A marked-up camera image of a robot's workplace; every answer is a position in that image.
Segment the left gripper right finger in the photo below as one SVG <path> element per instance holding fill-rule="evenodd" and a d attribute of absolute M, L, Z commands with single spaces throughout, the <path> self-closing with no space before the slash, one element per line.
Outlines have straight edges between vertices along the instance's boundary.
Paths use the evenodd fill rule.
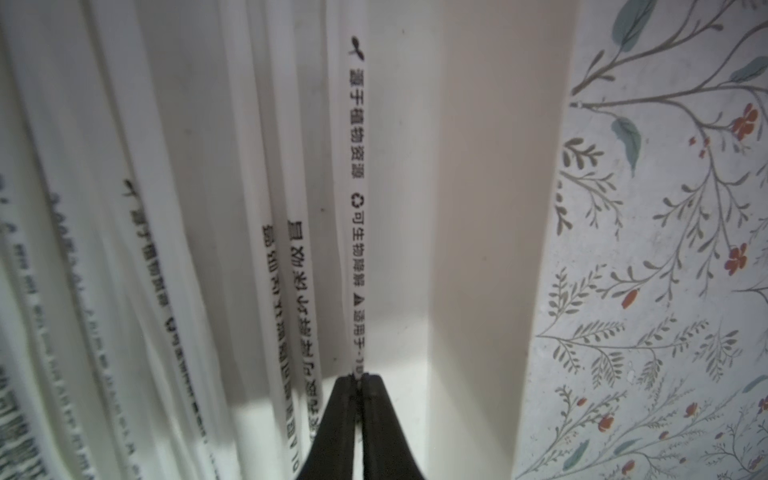
<path fill-rule="evenodd" d="M 380 375 L 360 380 L 363 478 L 365 480 L 424 480 L 409 448 L 396 411 Z"/>

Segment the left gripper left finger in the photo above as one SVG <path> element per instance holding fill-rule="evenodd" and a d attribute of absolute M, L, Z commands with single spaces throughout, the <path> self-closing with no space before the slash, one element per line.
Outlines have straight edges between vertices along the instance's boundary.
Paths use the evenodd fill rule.
<path fill-rule="evenodd" d="M 358 382 L 338 377 L 298 480 L 351 480 L 354 469 Z"/>

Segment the straw pile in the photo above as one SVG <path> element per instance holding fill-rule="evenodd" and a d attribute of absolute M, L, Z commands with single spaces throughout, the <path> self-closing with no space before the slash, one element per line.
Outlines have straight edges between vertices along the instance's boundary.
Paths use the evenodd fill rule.
<path fill-rule="evenodd" d="M 337 241 L 350 374 L 366 371 L 370 215 L 366 1 L 328 1 L 326 35 Z"/>

